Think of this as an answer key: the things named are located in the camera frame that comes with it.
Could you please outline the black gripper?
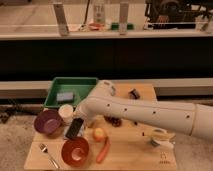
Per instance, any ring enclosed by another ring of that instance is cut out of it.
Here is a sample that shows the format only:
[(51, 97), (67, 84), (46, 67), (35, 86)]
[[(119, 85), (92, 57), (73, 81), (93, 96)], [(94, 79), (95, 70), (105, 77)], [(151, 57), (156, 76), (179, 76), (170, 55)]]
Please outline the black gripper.
[(84, 123), (83, 119), (81, 119), (81, 118), (75, 118), (72, 121), (71, 125), (69, 126), (69, 129), (68, 129), (67, 133), (65, 134), (65, 136), (68, 139), (75, 138), (78, 135), (78, 133), (79, 133), (79, 131), (80, 131), (83, 123)]

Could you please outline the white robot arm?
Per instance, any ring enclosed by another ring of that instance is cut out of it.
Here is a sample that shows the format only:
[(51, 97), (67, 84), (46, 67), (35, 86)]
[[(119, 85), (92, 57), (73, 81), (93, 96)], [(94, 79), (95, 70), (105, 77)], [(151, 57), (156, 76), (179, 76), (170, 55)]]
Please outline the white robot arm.
[(213, 142), (213, 106), (132, 100), (115, 96), (112, 81), (101, 80), (76, 107), (74, 117), (90, 123), (96, 115), (122, 118)]

